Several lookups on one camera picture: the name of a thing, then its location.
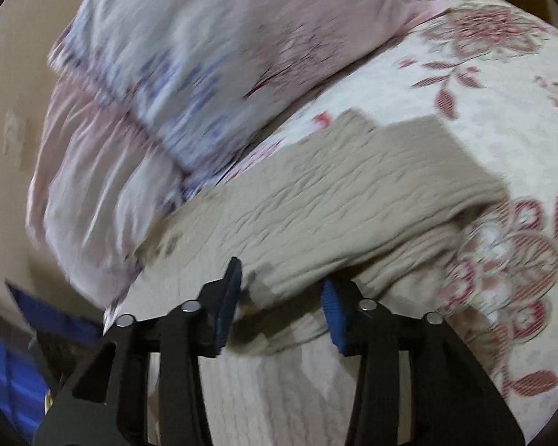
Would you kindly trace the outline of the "beige knitted sweater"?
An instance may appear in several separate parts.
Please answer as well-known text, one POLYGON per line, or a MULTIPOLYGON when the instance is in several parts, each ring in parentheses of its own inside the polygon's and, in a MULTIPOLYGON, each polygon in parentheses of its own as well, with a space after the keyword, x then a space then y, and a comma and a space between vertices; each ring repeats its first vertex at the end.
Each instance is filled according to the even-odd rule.
POLYGON ((124 307, 164 314, 235 257, 244 278, 230 344, 244 355, 324 334, 317 284, 337 272, 418 316, 465 219, 506 193, 435 117, 381 127, 348 110, 160 223, 137 251, 144 269, 124 307))

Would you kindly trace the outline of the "pink striped back pillow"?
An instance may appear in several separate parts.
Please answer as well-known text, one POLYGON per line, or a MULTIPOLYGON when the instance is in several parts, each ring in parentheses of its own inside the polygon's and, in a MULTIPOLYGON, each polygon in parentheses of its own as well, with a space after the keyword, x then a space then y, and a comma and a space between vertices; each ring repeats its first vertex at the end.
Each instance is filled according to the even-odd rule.
POLYGON ((29 239, 77 293, 106 309, 140 273, 134 251, 182 205, 182 182, 175 163, 129 116, 62 77, 30 183, 29 239))

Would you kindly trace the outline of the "pink printed front pillow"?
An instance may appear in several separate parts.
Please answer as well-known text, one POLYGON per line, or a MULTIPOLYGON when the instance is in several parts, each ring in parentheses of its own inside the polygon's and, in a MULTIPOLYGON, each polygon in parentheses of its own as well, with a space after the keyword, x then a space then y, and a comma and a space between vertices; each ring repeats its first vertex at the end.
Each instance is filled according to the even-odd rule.
POLYGON ((49 54, 180 168, 211 176, 315 85, 439 0, 83 0, 49 54))

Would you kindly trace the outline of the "floral white bedspread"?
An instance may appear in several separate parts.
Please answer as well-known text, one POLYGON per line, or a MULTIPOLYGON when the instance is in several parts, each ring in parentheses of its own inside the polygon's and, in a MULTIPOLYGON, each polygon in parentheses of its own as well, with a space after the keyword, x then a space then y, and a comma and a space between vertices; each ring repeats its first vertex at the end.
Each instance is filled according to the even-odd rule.
MULTIPOLYGON (((544 444, 544 433, 558 433, 558 29, 502 0, 445 2, 455 5, 444 16, 336 76, 221 182, 349 108, 383 126, 442 119, 510 197, 466 225, 443 275, 448 294, 435 303, 527 444, 544 444)), ((201 362, 214 445, 343 444, 358 365, 340 365, 327 334, 272 355, 201 362)))

